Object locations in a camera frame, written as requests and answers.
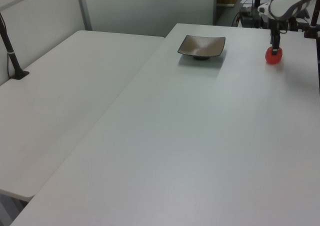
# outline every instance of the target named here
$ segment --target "white wall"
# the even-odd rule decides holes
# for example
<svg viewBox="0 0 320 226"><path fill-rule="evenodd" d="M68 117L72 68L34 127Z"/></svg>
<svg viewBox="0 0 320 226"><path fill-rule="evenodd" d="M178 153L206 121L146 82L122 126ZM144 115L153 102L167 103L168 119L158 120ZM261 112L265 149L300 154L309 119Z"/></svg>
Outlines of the white wall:
<svg viewBox="0 0 320 226"><path fill-rule="evenodd" d="M94 31L165 37L176 23L212 25L214 0L85 0Z"/></svg>
<svg viewBox="0 0 320 226"><path fill-rule="evenodd" d="M23 69L84 29L78 0L24 0L1 13ZM7 51L0 39L0 85L8 80L6 64Z"/></svg>

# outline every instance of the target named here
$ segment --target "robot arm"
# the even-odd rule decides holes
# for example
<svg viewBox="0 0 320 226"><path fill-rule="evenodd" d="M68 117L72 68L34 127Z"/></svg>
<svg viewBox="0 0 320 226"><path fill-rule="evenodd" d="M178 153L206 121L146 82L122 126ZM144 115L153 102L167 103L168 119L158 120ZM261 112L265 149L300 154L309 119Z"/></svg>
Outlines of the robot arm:
<svg viewBox="0 0 320 226"><path fill-rule="evenodd" d="M271 0L269 3L269 17L286 21L309 6L312 0Z"/></svg>
<svg viewBox="0 0 320 226"><path fill-rule="evenodd" d="M266 54L267 62L277 62L272 57L278 57L280 49L280 30L287 25L287 20L309 6L312 0L271 0L268 6L269 28L271 29L271 44Z"/></svg>

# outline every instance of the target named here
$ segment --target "white table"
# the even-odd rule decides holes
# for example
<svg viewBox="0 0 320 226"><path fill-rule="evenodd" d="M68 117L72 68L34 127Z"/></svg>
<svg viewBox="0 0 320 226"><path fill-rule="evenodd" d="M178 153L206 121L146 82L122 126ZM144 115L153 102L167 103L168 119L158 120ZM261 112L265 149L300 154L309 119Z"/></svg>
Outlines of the white table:
<svg viewBox="0 0 320 226"><path fill-rule="evenodd" d="M226 37L194 61L186 35ZM178 24L12 226L317 226L316 44Z"/></svg>
<svg viewBox="0 0 320 226"><path fill-rule="evenodd" d="M164 39L79 31L0 87L0 193L29 201Z"/></svg>

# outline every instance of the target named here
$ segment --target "square bowl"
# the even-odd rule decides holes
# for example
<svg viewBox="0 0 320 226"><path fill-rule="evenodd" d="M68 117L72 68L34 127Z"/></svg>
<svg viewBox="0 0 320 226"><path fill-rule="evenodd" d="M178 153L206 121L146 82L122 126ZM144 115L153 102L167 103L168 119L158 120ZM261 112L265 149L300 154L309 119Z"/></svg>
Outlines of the square bowl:
<svg viewBox="0 0 320 226"><path fill-rule="evenodd" d="M193 56L196 60L207 60L221 55L226 43L225 37L199 37L187 35L178 53Z"/></svg>

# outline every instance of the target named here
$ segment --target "red ball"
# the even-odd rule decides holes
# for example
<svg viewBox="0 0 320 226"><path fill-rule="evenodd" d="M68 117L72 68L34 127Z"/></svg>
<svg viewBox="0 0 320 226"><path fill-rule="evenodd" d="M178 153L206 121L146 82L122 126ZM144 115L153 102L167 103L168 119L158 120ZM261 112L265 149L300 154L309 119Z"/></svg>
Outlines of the red ball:
<svg viewBox="0 0 320 226"><path fill-rule="evenodd" d="M269 47L265 53L265 60L270 65L275 65L281 61L282 58L282 48L279 48L276 55L272 55L272 47Z"/></svg>

